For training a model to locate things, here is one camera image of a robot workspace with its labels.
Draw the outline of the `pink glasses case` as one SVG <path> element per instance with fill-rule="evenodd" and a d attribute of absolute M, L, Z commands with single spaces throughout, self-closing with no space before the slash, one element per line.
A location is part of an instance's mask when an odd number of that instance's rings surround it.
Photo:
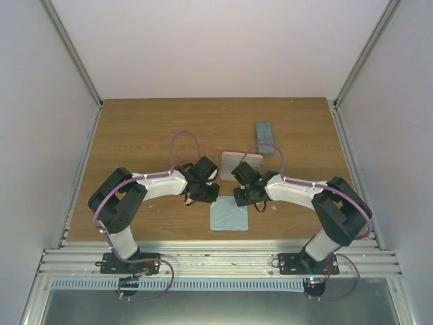
<path fill-rule="evenodd" d="M 221 155 L 221 169 L 219 172 L 219 177 L 222 181 L 236 181 L 231 172 L 236 168 L 242 157 L 243 152 L 230 152 L 224 151 Z M 247 162 L 255 171 L 260 172 L 263 164 L 264 157 L 260 154 L 248 154 L 244 162 Z"/>

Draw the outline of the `light blue cleaning cloth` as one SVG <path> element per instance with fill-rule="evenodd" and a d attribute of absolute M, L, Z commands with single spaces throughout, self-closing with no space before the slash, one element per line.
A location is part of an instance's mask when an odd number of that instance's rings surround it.
<path fill-rule="evenodd" d="M 248 207 L 238 207 L 232 196 L 219 196 L 210 206 L 210 229 L 216 232 L 248 231 Z"/>

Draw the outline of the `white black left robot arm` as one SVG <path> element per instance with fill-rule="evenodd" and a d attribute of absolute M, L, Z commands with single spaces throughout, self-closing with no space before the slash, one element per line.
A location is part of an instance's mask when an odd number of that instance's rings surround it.
<path fill-rule="evenodd" d="M 182 196 L 184 205 L 214 203 L 219 185 L 214 181 L 219 168 L 206 156 L 160 173 L 131 173 L 117 168 L 88 200 L 93 213 L 93 227 L 107 240 L 116 266 L 130 274 L 139 267 L 139 247 L 131 223 L 146 200 L 165 196 Z"/>

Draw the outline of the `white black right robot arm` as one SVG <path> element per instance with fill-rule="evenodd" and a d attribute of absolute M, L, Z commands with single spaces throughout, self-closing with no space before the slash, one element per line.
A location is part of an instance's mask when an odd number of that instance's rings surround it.
<path fill-rule="evenodd" d="M 332 253 L 368 237 L 373 230 L 370 208 L 341 177 L 312 182 L 272 171 L 261 175 L 246 162 L 231 174 L 240 185 L 233 191 L 238 207 L 281 201 L 316 213 L 322 230 L 298 254 L 300 268 L 307 274 L 317 273 Z"/>

